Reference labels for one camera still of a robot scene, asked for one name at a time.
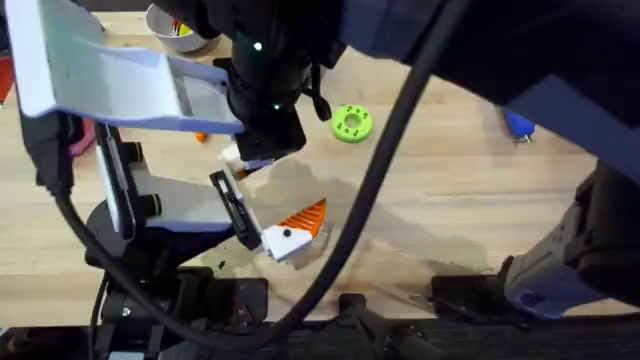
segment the black cable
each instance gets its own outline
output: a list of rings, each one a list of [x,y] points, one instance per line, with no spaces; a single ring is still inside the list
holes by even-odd
[[[441,51],[464,14],[468,3],[469,0],[447,0],[442,5],[439,16],[436,17],[437,20],[433,26],[431,36],[425,40],[425,44],[416,58],[393,106],[336,247],[324,264],[320,274],[302,298],[289,313],[265,332],[252,336],[238,337],[204,333],[185,324],[174,315],[160,308],[140,284],[111,257],[82,222],[69,196],[56,197],[58,208],[76,236],[87,247],[89,253],[100,262],[110,277],[129,292],[150,315],[157,318],[161,324],[175,334],[203,347],[231,351],[257,349],[276,341],[304,321],[305,317],[329,290],[349,258],[373,208],[378,191],[382,186],[416,104],[429,81]]]
[[[102,275],[102,280],[100,281],[100,286],[98,287],[98,294],[96,295],[96,300],[93,303],[93,309],[91,310],[91,320],[89,320],[89,327],[87,328],[87,352],[89,355],[89,360],[93,360],[95,358],[95,352],[93,350],[96,342],[96,329],[98,327],[98,316],[100,314],[100,305],[102,304],[102,299],[104,298],[104,292],[107,289],[107,274]]]

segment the pink object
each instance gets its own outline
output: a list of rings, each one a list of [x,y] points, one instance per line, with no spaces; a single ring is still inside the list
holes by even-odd
[[[84,126],[84,137],[69,148],[71,150],[71,155],[74,157],[84,154],[96,139],[96,134],[93,131],[93,122],[89,119],[83,118],[82,125]]]

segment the white bowl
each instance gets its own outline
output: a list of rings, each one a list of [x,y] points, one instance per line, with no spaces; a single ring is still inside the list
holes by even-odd
[[[209,42],[194,31],[182,36],[171,35],[173,17],[156,5],[149,6],[146,20],[149,29],[169,49],[183,53],[192,52],[203,48]]]

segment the yellow object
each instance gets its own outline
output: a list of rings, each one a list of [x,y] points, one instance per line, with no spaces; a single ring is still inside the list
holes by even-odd
[[[209,134],[205,134],[205,133],[201,133],[201,132],[197,132],[195,133],[196,136],[196,140],[198,140],[199,142],[205,142],[207,141],[207,138],[209,138]]]
[[[178,36],[189,35],[193,32],[187,25],[180,24],[178,25]]]

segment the wooden table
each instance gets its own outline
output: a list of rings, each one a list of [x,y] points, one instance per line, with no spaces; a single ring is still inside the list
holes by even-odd
[[[110,45],[163,49],[143,14],[98,16]],[[213,54],[197,58],[223,56],[229,48],[223,41]],[[281,317],[328,256],[406,73],[393,62],[347,51],[326,74],[323,93],[334,107],[366,106],[375,119],[374,135],[358,145],[338,141],[303,98],[298,110],[307,146],[246,180],[264,224],[326,197],[333,229],[328,244],[318,242],[293,261],[276,264],[233,240],[192,263],[217,269],[224,260],[219,276],[266,277],[270,319]],[[0,112],[0,128],[0,326],[86,324],[100,272],[85,265],[84,249],[52,199],[34,184],[14,96]],[[122,134],[142,141],[154,174],[207,186],[208,174],[218,169],[218,151],[229,143],[213,136],[201,145],[190,133]],[[593,166],[593,158],[544,129],[532,144],[515,146],[490,104],[434,79],[357,250],[313,317],[333,314],[337,295],[346,291],[365,293],[371,308],[386,316],[431,316],[424,294],[433,275],[496,272],[505,257],[528,250],[556,224]],[[74,201],[86,216],[104,196],[93,152],[74,167]],[[604,302],[583,311],[630,308]]]

